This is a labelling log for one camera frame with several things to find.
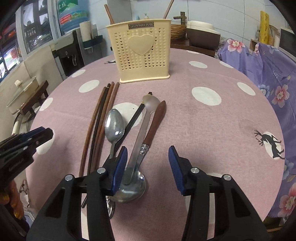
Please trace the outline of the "frosted translucent ladle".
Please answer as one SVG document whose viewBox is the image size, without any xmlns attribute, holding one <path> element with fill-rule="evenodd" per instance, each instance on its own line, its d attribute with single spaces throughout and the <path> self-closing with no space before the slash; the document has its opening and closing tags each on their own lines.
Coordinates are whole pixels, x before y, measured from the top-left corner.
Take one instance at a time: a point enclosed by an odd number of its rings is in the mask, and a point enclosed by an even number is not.
<svg viewBox="0 0 296 241">
<path fill-rule="evenodd" d="M 145 95 L 142 98 L 142 101 L 144 103 L 146 112 L 145 112 L 144 119 L 142 121 L 140 130 L 138 132 L 138 136 L 135 141 L 135 144 L 134 144 L 134 147 L 132 150 L 132 154 L 130 156 L 130 160 L 128 162 L 128 165 L 125 169 L 125 173 L 123 175 L 122 181 L 123 181 L 123 184 L 125 184 L 125 185 L 128 185 L 132 179 L 133 170 L 135 168 L 138 154 L 140 153 L 140 150 L 141 150 L 142 142 L 144 141 L 144 138 L 145 138 L 145 134 L 147 131 L 147 127 L 149 125 L 149 119 L 151 117 L 151 114 L 154 111 L 156 111 L 158 105 L 160 104 L 160 100 L 157 97 L 150 95 L 150 94 Z"/>
</svg>

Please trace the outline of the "stainless steel spoon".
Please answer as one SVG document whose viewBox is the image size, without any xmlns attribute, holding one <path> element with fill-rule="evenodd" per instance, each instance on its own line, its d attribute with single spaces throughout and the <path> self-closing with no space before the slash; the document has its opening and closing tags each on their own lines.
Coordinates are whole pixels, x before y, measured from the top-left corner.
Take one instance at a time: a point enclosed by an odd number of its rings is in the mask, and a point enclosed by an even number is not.
<svg viewBox="0 0 296 241">
<path fill-rule="evenodd" d="M 125 131 L 125 124 L 123 121 L 123 117 L 117 109 L 113 108 L 108 112 L 105 120 L 104 130 L 105 130 L 105 136 L 107 140 L 111 143 L 110 153 L 108 156 L 108 160 L 109 160 L 115 157 L 115 152 L 114 152 L 115 143 L 123 136 L 123 133 Z M 120 185 L 120 183 L 118 183 L 118 178 L 116 176 L 115 176 L 115 181 L 113 181 L 113 184 L 114 185 L 112 187 L 114 187 L 115 189 L 112 189 L 112 190 L 114 191 L 114 193 L 116 193 Z M 111 210 L 108 209 L 108 215 L 110 219 L 113 217 L 114 211 L 115 209 L 111 209 Z"/>
</svg>

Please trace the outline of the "beige electric pot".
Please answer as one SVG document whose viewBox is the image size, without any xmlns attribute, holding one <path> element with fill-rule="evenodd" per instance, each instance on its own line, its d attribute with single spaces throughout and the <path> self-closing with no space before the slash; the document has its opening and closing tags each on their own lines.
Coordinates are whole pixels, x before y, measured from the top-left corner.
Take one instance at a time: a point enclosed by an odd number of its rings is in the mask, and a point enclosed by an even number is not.
<svg viewBox="0 0 296 241">
<path fill-rule="evenodd" d="M 16 114 L 20 107 L 33 95 L 38 89 L 39 83 L 34 76 L 27 81 L 16 80 L 15 86 L 17 89 L 6 106 L 12 115 Z"/>
</svg>

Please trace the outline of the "woven wicker basket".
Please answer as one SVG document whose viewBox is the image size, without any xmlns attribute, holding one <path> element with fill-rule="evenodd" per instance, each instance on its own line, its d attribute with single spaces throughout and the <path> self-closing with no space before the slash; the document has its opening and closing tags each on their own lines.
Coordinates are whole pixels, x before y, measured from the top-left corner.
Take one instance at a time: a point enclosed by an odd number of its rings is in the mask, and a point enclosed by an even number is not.
<svg viewBox="0 0 296 241">
<path fill-rule="evenodd" d="M 171 24 L 171 40 L 184 39 L 186 35 L 186 25 Z"/>
</svg>

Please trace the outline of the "brown wooden chopstick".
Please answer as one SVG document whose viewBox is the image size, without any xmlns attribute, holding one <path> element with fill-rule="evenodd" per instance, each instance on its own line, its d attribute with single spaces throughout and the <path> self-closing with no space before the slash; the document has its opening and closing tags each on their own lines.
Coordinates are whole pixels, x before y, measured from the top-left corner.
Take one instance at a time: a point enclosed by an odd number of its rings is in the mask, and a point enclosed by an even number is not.
<svg viewBox="0 0 296 241">
<path fill-rule="evenodd" d="M 96 117 L 97 117 L 97 114 L 99 111 L 100 102 L 101 102 L 102 97 L 105 93 L 105 90 L 107 90 L 107 87 L 104 87 L 101 94 L 100 94 L 100 97 L 97 101 L 96 107 L 94 109 L 94 112 L 93 112 L 93 115 L 91 118 L 91 122 L 88 127 L 88 131 L 87 131 L 87 135 L 86 135 L 86 139 L 85 139 L 85 143 L 84 143 L 84 147 L 83 147 L 82 157 L 81 157 L 81 163 L 80 163 L 80 169 L 79 169 L 79 175 L 78 175 L 79 177 L 82 177 L 84 174 L 86 157 L 87 157 L 87 153 L 88 153 L 88 147 L 89 147 L 89 143 L 90 143 L 91 134 L 93 131 L 93 126 L 95 124 L 95 120 L 96 120 Z"/>
</svg>

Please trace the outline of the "brown white cooker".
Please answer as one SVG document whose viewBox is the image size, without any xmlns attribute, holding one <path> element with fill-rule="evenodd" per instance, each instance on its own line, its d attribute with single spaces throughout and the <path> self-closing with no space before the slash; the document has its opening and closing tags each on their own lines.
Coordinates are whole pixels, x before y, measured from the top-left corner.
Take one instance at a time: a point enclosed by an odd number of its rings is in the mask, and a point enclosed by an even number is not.
<svg viewBox="0 0 296 241">
<path fill-rule="evenodd" d="M 187 21 L 187 38 L 193 47 L 216 50 L 221 34 L 210 23 Z"/>
</svg>

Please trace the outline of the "beige plastic utensil holder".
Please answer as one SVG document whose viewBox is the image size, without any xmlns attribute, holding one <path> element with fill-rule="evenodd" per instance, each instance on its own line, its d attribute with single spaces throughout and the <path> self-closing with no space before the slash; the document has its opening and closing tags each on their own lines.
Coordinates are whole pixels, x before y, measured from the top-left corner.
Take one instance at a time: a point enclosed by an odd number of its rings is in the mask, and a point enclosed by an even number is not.
<svg viewBox="0 0 296 241">
<path fill-rule="evenodd" d="M 121 83 L 170 78 L 171 20 L 144 19 L 106 28 Z"/>
</svg>

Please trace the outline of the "purple floral cloth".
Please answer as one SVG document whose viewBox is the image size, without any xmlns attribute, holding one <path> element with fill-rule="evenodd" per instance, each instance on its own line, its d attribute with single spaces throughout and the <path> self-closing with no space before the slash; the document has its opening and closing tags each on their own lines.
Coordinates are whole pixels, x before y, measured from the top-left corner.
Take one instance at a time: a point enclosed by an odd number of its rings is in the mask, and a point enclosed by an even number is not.
<svg viewBox="0 0 296 241">
<path fill-rule="evenodd" d="M 274 46 L 257 43 L 251 50 L 233 39 L 225 41 L 218 56 L 259 88 L 280 122 L 285 163 L 280 190 L 269 216 L 288 218 L 295 208 L 295 62 Z"/>
</svg>

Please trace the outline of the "blue water bottle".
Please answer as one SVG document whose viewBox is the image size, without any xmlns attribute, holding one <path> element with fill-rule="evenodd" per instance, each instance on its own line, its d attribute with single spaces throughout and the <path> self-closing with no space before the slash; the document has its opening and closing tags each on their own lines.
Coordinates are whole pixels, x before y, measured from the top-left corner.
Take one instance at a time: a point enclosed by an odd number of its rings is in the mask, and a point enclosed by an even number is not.
<svg viewBox="0 0 296 241">
<path fill-rule="evenodd" d="M 61 31 L 64 33 L 68 32 L 80 27 L 80 23 L 89 21 L 89 1 L 57 1 L 57 12 Z"/>
</svg>

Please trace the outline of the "water dispenser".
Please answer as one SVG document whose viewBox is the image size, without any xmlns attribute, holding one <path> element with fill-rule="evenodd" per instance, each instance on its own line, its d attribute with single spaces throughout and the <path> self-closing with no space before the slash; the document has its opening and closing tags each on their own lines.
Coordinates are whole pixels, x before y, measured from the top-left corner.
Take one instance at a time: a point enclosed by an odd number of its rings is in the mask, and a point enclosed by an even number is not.
<svg viewBox="0 0 296 241">
<path fill-rule="evenodd" d="M 76 30 L 60 37 L 50 48 L 63 79 L 85 66 Z"/>
</svg>

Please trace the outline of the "black chopstick yellow tip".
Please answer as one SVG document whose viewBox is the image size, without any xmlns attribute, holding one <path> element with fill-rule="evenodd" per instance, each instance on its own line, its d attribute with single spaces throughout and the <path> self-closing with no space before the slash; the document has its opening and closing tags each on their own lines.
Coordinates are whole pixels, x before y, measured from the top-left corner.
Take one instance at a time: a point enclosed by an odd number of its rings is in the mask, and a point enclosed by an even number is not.
<svg viewBox="0 0 296 241">
<path fill-rule="evenodd" d="M 121 146 L 122 142 L 124 141 L 125 137 L 127 136 L 128 132 L 131 130 L 132 126 L 135 124 L 135 121 L 138 119 L 139 115 L 141 114 L 142 110 L 144 109 L 144 104 L 142 103 L 135 114 L 132 116 L 132 119 L 127 124 L 123 136 L 115 143 L 114 152 L 116 153 Z M 108 209 L 115 209 L 115 202 L 112 201 L 109 197 L 107 197 L 107 206 Z"/>
</svg>

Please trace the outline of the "thin brown chopstick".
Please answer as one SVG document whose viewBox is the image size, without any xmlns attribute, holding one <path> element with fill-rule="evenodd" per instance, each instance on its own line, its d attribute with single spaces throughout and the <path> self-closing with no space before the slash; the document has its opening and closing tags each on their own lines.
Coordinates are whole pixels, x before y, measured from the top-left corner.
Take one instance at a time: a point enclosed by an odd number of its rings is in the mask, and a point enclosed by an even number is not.
<svg viewBox="0 0 296 241">
<path fill-rule="evenodd" d="M 166 8 L 166 11 L 165 11 L 165 14 L 164 14 L 163 19 L 166 19 L 166 18 L 167 18 L 168 14 L 169 14 L 169 12 L 170 12 L 171 6 L 173 5 L 173 3 L 174 3 L 174 0 L 170 0 L 169 5 L 168 5 L 168 7 Z"/>
</svg>

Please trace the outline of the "large steel ladle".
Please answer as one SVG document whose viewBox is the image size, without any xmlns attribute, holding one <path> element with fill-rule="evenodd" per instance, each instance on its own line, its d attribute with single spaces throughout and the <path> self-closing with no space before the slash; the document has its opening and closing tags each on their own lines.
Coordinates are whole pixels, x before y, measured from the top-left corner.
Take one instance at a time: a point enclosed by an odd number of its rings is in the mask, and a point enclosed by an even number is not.
<svg viewBox="0 0 296 241">
<path fill-rule="evenodd" d="M 135 171 L 132 181 L 125 185 L 121 183 L 118 192 L 110 199 L 117 203 L 128 203 L 143 196 L 147 187 L 145 176 L 140 171 Z"/>
</svg>

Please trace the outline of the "reddish wooden chopstick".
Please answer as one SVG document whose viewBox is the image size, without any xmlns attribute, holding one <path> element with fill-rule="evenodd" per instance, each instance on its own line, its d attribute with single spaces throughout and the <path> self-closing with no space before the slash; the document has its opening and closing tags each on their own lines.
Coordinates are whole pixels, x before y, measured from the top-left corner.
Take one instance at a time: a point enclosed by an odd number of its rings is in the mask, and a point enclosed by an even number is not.
<svg viewBox="0 0 296 241">
<path fill-rule="evenodd" d="M 105 5 L 104 5 L 104 8 L 105 8 L 106 13 L 107 13 L 107 15 L 108 15 L 108 18 L 109 18 L 110 24 L 113 25 L 115 22 L 114 22 L 114 19 L 113 19 L 112 15 L 111 15 L 111 12 L 110 12 L 110 10 L 109 10 L 108 5 L 105 4 Z"/>
</svg>

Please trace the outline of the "wooden stool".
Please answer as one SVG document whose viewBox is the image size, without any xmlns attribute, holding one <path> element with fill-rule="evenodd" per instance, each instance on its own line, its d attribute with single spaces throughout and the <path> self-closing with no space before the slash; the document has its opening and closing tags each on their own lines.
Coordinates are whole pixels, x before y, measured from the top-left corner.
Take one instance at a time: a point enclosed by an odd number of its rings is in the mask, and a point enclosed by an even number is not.
<svg viewBox="0 0 296 241">
<path fill-rule="evenodd" d="M 37 90 L 33 92 L 33 94 L 29 97 L 29 99 L 22 104 L 20 107 L 20 114 L 25 116 L 27 113 L 30 113 L 32 117 L 36 116 L 36 113 L 33 109 L 33 106 L 36 103 L 39 103 L 40 106 L 43 104 L 44 100 L 48 98 L 48 91 L 47 87 L 49 86 L 49 83 L 47 80 L 43 81 Z"/>
</svg>

